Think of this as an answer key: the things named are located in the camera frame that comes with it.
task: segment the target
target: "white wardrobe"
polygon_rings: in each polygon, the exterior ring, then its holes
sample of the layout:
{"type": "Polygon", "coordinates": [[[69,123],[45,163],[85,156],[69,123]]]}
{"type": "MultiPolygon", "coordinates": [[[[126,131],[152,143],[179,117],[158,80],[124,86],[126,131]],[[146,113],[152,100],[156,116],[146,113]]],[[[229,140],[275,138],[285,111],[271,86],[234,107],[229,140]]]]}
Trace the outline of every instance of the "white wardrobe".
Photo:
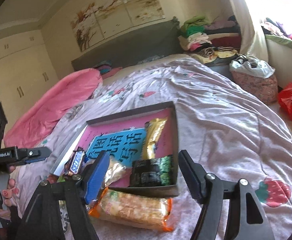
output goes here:
{"type": "Polygon", "coordinates": [[[58,82],[41,31],[0,40],[0,101],[8,120],[5,131],[58,82]]]}

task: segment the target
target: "folded clothes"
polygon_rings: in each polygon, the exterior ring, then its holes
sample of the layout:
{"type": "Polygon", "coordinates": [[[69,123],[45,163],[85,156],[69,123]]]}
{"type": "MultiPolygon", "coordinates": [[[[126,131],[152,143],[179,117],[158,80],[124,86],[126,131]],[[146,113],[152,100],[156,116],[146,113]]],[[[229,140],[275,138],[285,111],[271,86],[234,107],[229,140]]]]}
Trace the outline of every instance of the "folded clothes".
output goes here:
{"type": "Polygon", "coordinates": [[[221,20],[221,21],[214,21],[212,22],[212,24],[204,25],[204,28],[205,30],[217,30],[221,28],[230,28],[235,25],[236,23],[233,21],[221,20]]]}
{"type": "Polygon", "coordinates": [[[216,47],[215,51],[233,51],[233,47],[216,47]]]}
{"type": "Polygon", "coordinates": [[[192,44],[195,44],[195,43],[198,43],[199,45],[203,43],[211,44],[211,41],[208,40],[208,35],[205,33],[199,36],[193,36],[193,38],[191,39],[186,39],[183,36],[179,36],[178,39],[183,50],[190,50],[190,47],[192,46],[192,44]]]}
{"type": "Polygon", "coordinates": [[[206,42],[206,43],[200,44],[200,47],[197,47],[195,50],[191,50],[192,47],[190,47],[190,51],[193,52],[193,53],[198,53],[198,52],[200,52],[202,49],[206,49],[206,48],[209,48],[209,47],[214,48],[212,44],[206,42]]]}
{"type": "Polygon", "coordinates": [[[231,57],[225,57],[225,58],[217,57],[214,61],[206,63],[205,65],[207,67],[216,66],[216,65],[229,65],[232,62],[232,60],[235,60],[236,58],[237,58],[237,55],[234,55],[231,57]]]}
{"type": "Polygon", "coordinates": [[[182,32],[186,32],[189,27],[200,27],[205,24],[209,24],[209,21],[206,20],[205,16],[195,16],[184,22],[184,25],[181,27],[182,32]]]}
{"type": "Polygon", "coordinates": [[[202,64],[207,64],[215,61],[217,58],[230,58],[237,54],[237,50],[232,51],[214,51],[213,48],[207,48],[200,51],[198,54],[191,56],[202,64]]]}
{"type": "Polygon", "coordinates": [[[223,37],[223,38],[213,39],[211,40],[211,42],[215,47],[227,46],[227,47],[233,47],[233,48],[240,48],[242,37],[241,36],[223,37]]]}
{"type": "Polygon", "coordinates": [[[187,28],[185,32],[182,32],[182,36],[185,38],[188,38],[189,36],[195,34],[195,33],[203,33],[204,32],[203,26],[190,26],[187,28]]]}
{"type": "Polygon", "coordinates": [[[201,44],[199,44],[199,43],[193,43],[193,44],[190,46],[189,50],[190,50],[190,51],[194,51],[194,50],[196,50],[196,49],[198,49],[198,48],[200,48],[200,47],[202,47],[201,44]]]}
{"type": "Polygon", "coordinates": [[[238,37],[239,33],[216,33],[208,35],[208,39],[211,41],[213,39],[219,39],[223,37],[238,37]]]}
{"type": "Polygon", "coordinates": [[[217,30],[205,30],[203,31],[207,35],[216,34],[216,33],[240,33],[240,28],[238,25],[229,28],[221,28],[217,30]]]}

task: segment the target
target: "red nail polish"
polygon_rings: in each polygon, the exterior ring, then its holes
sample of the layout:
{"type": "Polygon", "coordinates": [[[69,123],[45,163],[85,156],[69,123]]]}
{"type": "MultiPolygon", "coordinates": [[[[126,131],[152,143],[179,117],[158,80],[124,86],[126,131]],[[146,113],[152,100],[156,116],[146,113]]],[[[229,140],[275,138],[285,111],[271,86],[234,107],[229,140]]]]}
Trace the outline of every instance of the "red nail polish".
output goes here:
{"type": "Polygon", "coordinates": [[[3,190],[3,196],[8,197],[8,192],[6,190],[3,190]]]}
{"type": "Polygon", "coordinates": [[[19,189],[17,187],[12,189],[13,194],[17,195],[19,193],[19,189]]]}

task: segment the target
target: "cardboard box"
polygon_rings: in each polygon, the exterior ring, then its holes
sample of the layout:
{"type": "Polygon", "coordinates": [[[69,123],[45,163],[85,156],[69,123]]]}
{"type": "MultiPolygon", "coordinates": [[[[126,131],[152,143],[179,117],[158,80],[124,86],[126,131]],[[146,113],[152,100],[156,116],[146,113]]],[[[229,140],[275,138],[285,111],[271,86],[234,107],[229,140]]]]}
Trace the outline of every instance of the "cardboard box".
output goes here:
{"type": "Polygon", "coordinates": [[[165,155],[173,155],[173,185],[161,186],[161,187],[112,187],[113,190],[118,190],[126,193],[131,193],[135,195],[149,196],[149,197],[174,197],[178,196],[178,186],[177,186],[177,175],[178,175],[178,129],[177,129],[177,118],[176,110],[174,103],[172,101],[159,103],[151,106],[144,106],[108,116],[103,116],[97,119],[87,121],[75,134],[72,140],[65,147],[56,163],[51,169],[51,174],[59,176],[64,168],[64,164],[70,158],[73,150],[77,149],[78,146],[81,146],[86,151],[88,149],[91,138],[88,139],[88,135],[91,136],[91,129],[97,127],[109,127],[116,130],[116,126],[120,127],[119,124],[128,122],[130,124],[136,123],[136,128],[143,127],[145,120],[150,121],[151,119],[157,117],[162,118],[162,115],[168,115],[169,119],[165,125],[165,128],[168,132],[161,135],[159,143],[165,145],[168,153],[165,155]]]}

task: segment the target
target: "orange snack package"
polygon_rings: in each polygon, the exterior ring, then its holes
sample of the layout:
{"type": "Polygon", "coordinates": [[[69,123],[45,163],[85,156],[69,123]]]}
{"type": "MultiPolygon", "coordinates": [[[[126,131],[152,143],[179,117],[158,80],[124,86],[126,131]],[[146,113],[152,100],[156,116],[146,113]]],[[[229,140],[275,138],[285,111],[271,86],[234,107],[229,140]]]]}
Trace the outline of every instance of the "orange snack package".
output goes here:
{"type": "Polygon", "coordinates": [[[89,215],[118,224],[158,231],[173,231],[171,198],[150,198],[106,188],[89,215]]]}

